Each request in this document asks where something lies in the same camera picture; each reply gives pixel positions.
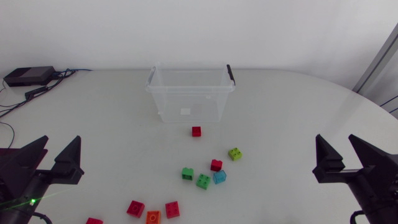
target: table surface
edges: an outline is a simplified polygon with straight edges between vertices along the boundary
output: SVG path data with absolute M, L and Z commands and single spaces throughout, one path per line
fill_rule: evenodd
M 361 164 L 349 143 L 355 134 L 397 154 L 398 121 L 369 100 L 333 83 L 278 70 L 234 70 L 220 123 L 163 123 L 144 89 L 149 70 L 80 71 L 1 121 L 16 130 L 13 147 L 47 135 L 49 150 L 39 169 L 50 169 L 58 153 L 82 138 L 78 185 L 51 185 L 36 212 L 54 223 L 145 223 L 160 210 L 162 223 L 348 223 L 359 210 L 345 184 L 318 184 L 315 136 L 321 134 L 346 168 Z M 2 105 L 36 88 L 7 88 Z M 191 136 L 192 126 L 202 137 Z M 0 147 L 11 130 L 0 125 Z M 240 148 L 232 161 L 228 150 Z M 195 185 L 222 160 L 226 182 L 207 190 Z M 195 170 L 182 180 L 183 167 Z M 140 219 L 126 214 L 131 200 L 145 203 Z M 166 219 L 165 203 L 178 201 L 181 216 Z M 362 216 L 358 223 L 367 223 Z M 43 223 L 32 218 L 30 223 Z

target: lego brick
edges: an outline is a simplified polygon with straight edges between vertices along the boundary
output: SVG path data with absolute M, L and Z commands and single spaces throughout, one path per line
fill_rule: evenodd
M 148 211 L 146 224 L 160 224 L 160 211 Z
M 207 187 L 210 184 L 210 177 L 205 174 L 200 174 L 197 180 L 197 186 L 207 190 Z
M 221 168 L 222 168 L 222 166 L 223 166 L 223 161 L 218 161 L 218 160 L 213 159 L 213 160 L 211 161 L 211 167 L 210 167 L 210 169 L 211 169 L 212 171 L 220 171 Z
M 213 174 L 213 180 L 215 184 L 219 184 L 224 182 L 226 179 L 226 174 L 223 170 Z
M 86 224 L 103 224 L 104 222 L 95 218 L 88 218 Z
M 177 201 L 166 204 L 166 216 L 167 218 L 174 218 L 180 216 L 180 210 L 178 209 Z
M 184 167 L 182 169 L 182 179 L 193 180 L 193 169 Z
M 192 137 L 200 137 L 200 136 L 201 136 L 201 128 L 192 127 Z
M 145 205 L 141 202 L 131 201 L 129 208 L 127 209 L 127 214 L 134 217 L 140 218 L 142 212 L 144 211 Z
M 228 151 L 228 155 L 230 156 L 230 158 L 235 161 L 238 160 L 240 158 L 242 158 L 243 153 L 241 151 L 239 151 L 238 148 L 234 148 Z

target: metal frame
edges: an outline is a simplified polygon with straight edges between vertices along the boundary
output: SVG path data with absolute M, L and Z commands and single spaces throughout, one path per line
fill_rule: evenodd
M 363 95 L 365 91 L 372 85 L 375 79 L 380 75 L 383 68 L 390 61 L 392 56 L 398 50 L 398 24 L 387 38 L 379 53 L 375 56 L 372 63 L 366 69 L 365 73 L 359 79 L 353 91 Z

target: green lego brick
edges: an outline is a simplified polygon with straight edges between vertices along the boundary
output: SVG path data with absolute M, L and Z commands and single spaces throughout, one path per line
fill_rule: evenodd
M 184 167 L 182 169 L 182 179 L 193 180 L 193 169 Z
M 235 161 L 238 160 L 240 158 L 242 158 L 243 153 L 241 151 L 239 151 L 238 148 L 234 148 L 228 151 L 228 155 L 230 156 L 230 158 Z
M 203 189 L 207 189 L 210 184 L 210 177 L 206 176 L 205 174 L 200 174 L 197 180 L 197 186 Z

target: black cable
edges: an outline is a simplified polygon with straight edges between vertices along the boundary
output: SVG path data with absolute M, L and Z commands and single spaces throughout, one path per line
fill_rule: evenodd
M 349 224 L 356 224 L 355 221 L 355 217 L 357 217 L 358 215 L 364 215 L 365 213 L 360 210 L 360 211 L 356 211 L 351 215 L 351 218 L 349 218 Z
M 44 214 L 41 214 L 39 212 L 34 212 L 32 216 L 36 216 L 39 217 L 40 219 L 43 219 L 46 222 L 46 224 L 52 224 L 50 218 Z
M 387 101 L 387 102 L 383 103 L 383 104 L 382 104 L 382 105 L 380 105 L 380 106 L 384 106 L 384 105 L 386 105 L 388 102 L 390 102 L 391 100 L 393 100 L 393 99 L 395 99 L 395 98 L 397 98 L 397 97 L 398 97 L 398 96 L 391 98 L 389 101 Z
M 393 109 L 393 110 L 390 111 L 389 113 L 392 113 L 392 112 L 394 112 L 394 111 L 396 111 L 396 110 L 398 110 L 398 108 Z
M 9 149 L 9 148 L 11 147 L 12 143 L 14 142 L 14 138 L 15 138 L 15 131 L 14 131 L 14 128 L 12 128 L 12 126 L 11 126 L 10 124 L 7 124 L 7 123 L 1 122 L 1 121 L 0 121 L 0 123 L 5 124 L 5 125 L 8 125 L 8 126 L 11 128 L 11 130 L 12 130 L 12 140 L 11 140 L 10 145 L 7 147 L 7 149 Z
M 33 100 L 34 98 L 37 98 L 37 97 L 39 97 L 39 96 L 41 96 L 41 95 L 43 95 L 43 94 L 46 94 L 47 92 L 49 92 L 50 90 L 52 90 L 54 87 L 56 87 L 59 83 L 61 83 L 62 82 L 62 80 L 64 80 L 64 79 L 66 79 L 66 78 L 68 78 L 68 77 L 70 77 L 71 75 L 73 75 L 74 73 L 76 73 L 77 71 L 79 71 L 79 70 L 88 70 L 88 71 L 91 71 L 90 69 L 66 69 L 65 71 L 62 71 L 62 72 L 55 72 L 56 74 L 57 74 L 57 76 L 58 75 L 62 75 L 62 76 L 58 76 L 59 77 L 59 79 L 57 80 L 57 82 L 55 82 L 52 86 L 48 86 L 48 89 L 46 90 L 46 91 L 44 91 L 44 92 L 42 92 L 42 93 L 39 93 L 39 94 L 37 94 L 37 95 L 35 95 L 35 96 L 30 96 L 28 99 L 26 99 L 25 101 L 22 101 L 22 102 L 20 102 L 20 103 L 16 103 L 16 104 L 14 104 L 14 105 L 9 105 L 9 106 L 3 106 L 3 107 L 12 107 L 12 108 L 9 108 L 9 109 L 6 109 L 6 110 L 2 110 L 2 111 L 0 111 L 0 113 L 2 113 L 2 112 L 5 112 L 5 113 L 3 113 L 3 114 L 1 114 L 0 115 L 0 118 L 3 118 L 5 115 L 7 115 L 8 113 L 10 113 L 11 111 L 13 111 L 13 110 L 15 110 L 15 109 L 17 109 L 17 108 L 19 108 L 19 107 L 21 107 L 21 106 L 23 106 L 24 104 L 26 104 L 27 102 L 29 102 L 30 100 Z
M 4 80 L 2 80 L 2 89 L 0 90 L 0 93 L 6 89 L 6 86 L 4 85 Z

